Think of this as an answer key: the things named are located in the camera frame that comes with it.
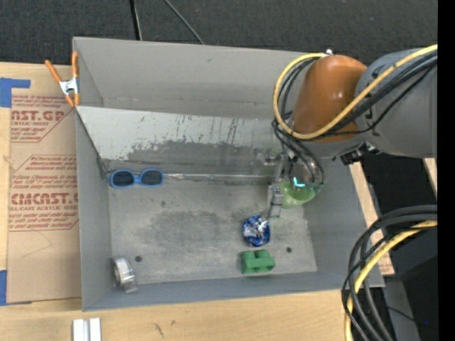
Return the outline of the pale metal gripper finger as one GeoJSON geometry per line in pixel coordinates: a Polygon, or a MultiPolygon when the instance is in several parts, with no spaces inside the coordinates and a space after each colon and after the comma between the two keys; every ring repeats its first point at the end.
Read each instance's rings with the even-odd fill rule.
{"type": "Polygon", "coordinates": [[[280,217],[284,194],[278,185],[269,187],[269,218],[280,217]]]}
{"type": "Polygon", "coordinates": [[[269,217],[266,213],[261,213],[260,215],[255,215],[254,233],[256,236],[269,236],[270,235],[269,217]]]}

